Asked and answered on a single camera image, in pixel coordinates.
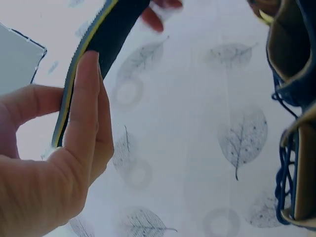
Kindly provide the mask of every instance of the leaf print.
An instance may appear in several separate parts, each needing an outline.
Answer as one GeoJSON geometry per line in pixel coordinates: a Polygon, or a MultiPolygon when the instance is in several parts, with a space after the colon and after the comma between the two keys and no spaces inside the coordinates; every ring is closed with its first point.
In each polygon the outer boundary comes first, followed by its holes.
{"type": "MultiPolygon", "coordinates": [[[[291,204],[290,197],[285,199],[285,207],[291,204]]],[[[277,199],[273,189],[263,190],[248,210],[245,220],[257,228],[274,228],[281,226],[276,217],[277,199]]]]}
{"type": "Polygon", "coordinates": [[[112,162],[114,168],[123,176],[128,175],[136,163],[136,139],[132,134],[127,132],[122,135],[114,144],[114,154],[112,162]]]}
{"type": "Polygon", "coordinates": [[[118,237],[163,237],[166,231],[175,231],[168,228],[152,211],[137,207],[130,209],[120,219],[117,226],[118,237]]]}
{"type": "Polygon", "coordinates": [[[261,152],[268,135],[268,125],[262,110],[249,106],[232,113],[230,125],[221,125],[218,141],[225,158],[238,169],[253,161],[261,152]]]}
{"type": "Polygon", "coordinates": [[[229,208],[219,207],[210,211],[203,220],[203,229],[206,237],[236,237],[240,231],[241,221],[238,214],[229,208]],[[213,230],[213,222],[219,218],[227,218],[229,228],[225,228],[225,233],[219,234],[213,230]]]}
{"type": "Polygon", "coordinates": [[[147,188],[153,178],[153,169],[145,160],[136,156],[136,139],[127,131],[115,142],[112,162],[116,171],[124,179],[127,186],[135,190],[147,188]],[[143,173],[141,179],[135,178],[137,174],[143,173]]]}
{"type": "Polygon", "coordinates": [[[51,74],[58,66],[58,61],[55,61],[53,65],[48,69],[47,74],[51,74]]]}
{"type": "Polygon", "coordinates": [[[84,33],[88,30],[90,26],[90,22],[89,21],[85,21],[80,27],[79,29],[76,30],[75,32],[75,36],[78,38],[83,37],[84,33]]]}
{"type": "Polygon", "coordinates": [[[90,223],[79,215],[69,220],[69,224],[78,237],[94,237],[94,230],[90,223]]]}
{"type": "Polygon", "coordinates": [[[84,0],[71,0],[69,3],[69,7],[76,7],[80,4],[82,4],[84,2],[84,0]]]}
{"type": "Polygon", "coordinates": [[[121,65],[118,71],[118,80],[138,78],[143,71],[152,68],[162,58],[163,43],[167,39],[158,43],[150,43],[135,50],[121,65]]]}
{"type": "Polygon", "coordinates": [[[205,60],[211,64],[219,62],[220,64],[224,64],[227,68],[242,68],[247,66],[250,62],[252,49],[257,45],[258,43],[250,47],[241,43],[223,44],[211,49],[207,53],[205,60]]]}

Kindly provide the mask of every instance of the shoelace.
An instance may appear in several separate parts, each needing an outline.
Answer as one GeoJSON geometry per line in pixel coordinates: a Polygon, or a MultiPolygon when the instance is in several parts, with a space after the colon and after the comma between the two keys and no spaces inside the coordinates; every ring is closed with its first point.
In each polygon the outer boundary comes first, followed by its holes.
{"type": "Polygon", "coordinates": [[[297,119],[298,116],[293,111],[291,111],[291,109],[289,107],[287,107],[284,104],[284,100],[279,96],[279,94],[277,92],[273,93],[271,98],[273,100],[278,101],[282,105],[283,108],[285,108],[290,114],[292,114],[295,117],[295,119],[297,119]]]}
{"type": "Polygon", "coordinates": [[[290,223],[283,219],[281,215],[281,210],[284,209],[285,199],[288,195],[290,195],[292,199],[293,192],[293,180],[289,171],[289,166],[294,164],[291,158],[291,151],[294,144],[294,133],[289,135],[288,143],[286,147],[281,147],[279,149],[281,168],[276,174],[276,189],[275,189],[275,197],[277,198],[277,206],[276,206],[276,218],[283,225],[289,225],[290,223]],[[286,187],[286,179],[289,182],[289,191],[285,191],[286,187]]]}
{"type": "Polygon", "coordinates": [[[298,116],[284,104],[284,99],[282,97],[280,97],[280,94],[277,91],[277,88],[280,86],[280,82],[275,77],[273,78],[273,82],[275,85],[275,92],[272,94],[271,98],[273,100],[278,101],[283,108],[285,108],[290,114],[292,114],[295,117],[295,119],[297,119],[298,116]]]}

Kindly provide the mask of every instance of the skin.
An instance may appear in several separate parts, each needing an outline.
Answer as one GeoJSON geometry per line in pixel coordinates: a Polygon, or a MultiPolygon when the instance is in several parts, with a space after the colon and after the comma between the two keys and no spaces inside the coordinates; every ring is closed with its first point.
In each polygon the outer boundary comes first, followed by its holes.
{"type": "MultiPolygon", "coordinates": [[[[182,7],[178,0],[154,2],[182,7]]],[[[142,19],[163,31],[150,8],[142,19]]],[[[46,161],[21,159],[16,131],[31,119],[59,111],[63,89],[29,85],[0,96],[0,237],[40,237],[66,224],[82,211],[88,188],[105,171],[114,146],[98,57],[89,51],[78,63],[63,146],[46,161]]]]}
{"type": "MultiPolygon", "coordinates": [[[[179,0],[153,0],[153,2],[162,8],[182,8],[182,3],[179,0]]],[[[161,20],[150,7],[143,12],[142,19],[153,30],[157,32],[163,31],[163,24],[161,20]]]]}

